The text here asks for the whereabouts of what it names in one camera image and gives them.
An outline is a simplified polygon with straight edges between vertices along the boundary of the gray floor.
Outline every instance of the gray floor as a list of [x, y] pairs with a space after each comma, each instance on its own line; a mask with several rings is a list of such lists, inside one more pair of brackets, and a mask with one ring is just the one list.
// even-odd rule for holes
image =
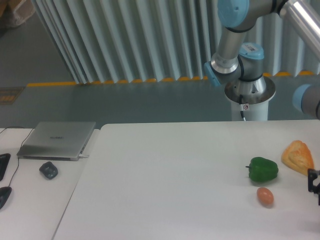
[[[270, 120], [310, 119], [292, 106], [295, 89], [319, 76], [273, 77], [277, 93]], [[0, 34], [0, 87], [72, 81], [37, 15]], [[230, 121], [224, 88], [208, 81], [27, 87], [12, 105], [0, 105], [0, 128], [34, 128], [41, 121], [161, 123]]]
[[37, 14], [18, 28], [0, 30], [0, 87], [68, 81], [72, 77]]

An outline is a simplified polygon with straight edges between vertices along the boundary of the bread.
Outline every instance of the bread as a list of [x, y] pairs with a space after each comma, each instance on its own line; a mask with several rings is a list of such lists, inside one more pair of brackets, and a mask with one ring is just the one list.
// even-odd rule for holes
[[281, 161], [289, 168], [308, 176], [308, 169], [314, 169], [314, 161], [307, 145], [300, 140], [293, 141], [284, 150]]

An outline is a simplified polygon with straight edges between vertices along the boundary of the black object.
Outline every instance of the black object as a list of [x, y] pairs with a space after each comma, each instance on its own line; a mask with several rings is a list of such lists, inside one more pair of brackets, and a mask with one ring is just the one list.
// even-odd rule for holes
[[0, 209], [6, 204], [11, 192], [12, 188], [10, 186], [3, 186], [0, 188]]
[[58, 169], [56, 168], [56, 166], [48, 161], [46, 163], [44, 163], [40, 168], [39, 171], [43, 173], [43, 175], [47, 178], [47, 179], [53, 179], [55, 176], [58, 175]]
[[314, 169], [308, 169], [308, 191], [310, 193], [318, 194], [318, 205], [320, 206], [320, 183], [315, 186], [314, 180], [318, 178], [320, 171]]
[[288, 2], [288, 0], [282, 0], [282, 2], [280, 3], [278, 9], [277, 9], [277, 13], [280, 15], [281, 9], [284, 7], [284, 5]]
[[0, 155], [0, 181], [4, 179], [10, 157], [11, 155], [9, 153]]

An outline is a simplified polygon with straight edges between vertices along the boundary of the mouse cord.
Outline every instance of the mouse cord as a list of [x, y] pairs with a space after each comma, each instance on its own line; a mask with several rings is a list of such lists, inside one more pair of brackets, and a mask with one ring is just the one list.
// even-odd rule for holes
[[[29, 132], [29, 134], [28, 134], [28, 136], [26, 136], [26, 138], [23, 140], [23, 142], [21, 143], [21, 146], [20, 146], [20, 148], [19, 149], [21, 149], [22, 148], [22, 145], [24, 144], [24, 142], [27, 140], [27, 138], [30, 136], [30, 134], [32, 133], [32, 131], [34, 130], [34, 128], [33, 129], [31, 129], [31, 131]], [[10, 180], [10, 182], [9, 182], [9, 186], [8, 187], [10, 187], [10, 185], [11, 185], [11, 182], [12, 182], [12, 179], [14, 179], [14, 176], [15, 176], [15, 174], [16, 174], [16, 172], [17, 172], [17, 170], [18, 170], [18, 168], [19, 168], [19, 165], [20, 165], [20, 158], [18, 157], [18, 166], [16, 167], [16, 169], [15, 169], [15, 171], [14, 171], [14, 173], [13, 173], [13, 175], [12, 175], [12, 177], [11, 177], [11, 180]]]
[[239, 105], [240, 105], [240, 114], [241, 114], [241, 118], [244, 122], [246, 122], [246, 118], [245, 118], [245, 113], [244, 113], [244, 106], [243, 106], [243, 98], [244, 96], [243, 95], [240, 95], [239, 97]]
[[8, 126], [5, 129], [3, 129], [2, 131], [0, 131], [0, 134], [2, 134], [7, 129], [24, 129], [24, 127], [23, 126]]

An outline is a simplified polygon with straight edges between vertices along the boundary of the black computer mouse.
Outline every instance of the black computer mouse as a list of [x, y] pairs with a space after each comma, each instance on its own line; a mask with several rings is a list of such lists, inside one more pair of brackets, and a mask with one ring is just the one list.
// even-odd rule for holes
[[39, 171], [42, 172], [47, 179], [53, 179], [55, 176], [58, 175], [57, 167], [50, 161], [44, 163], [39, 168]]
[[10, 186], [0, 187], [0, 209], [6, 204], [10, 194], [12, 192], [12, 188]]

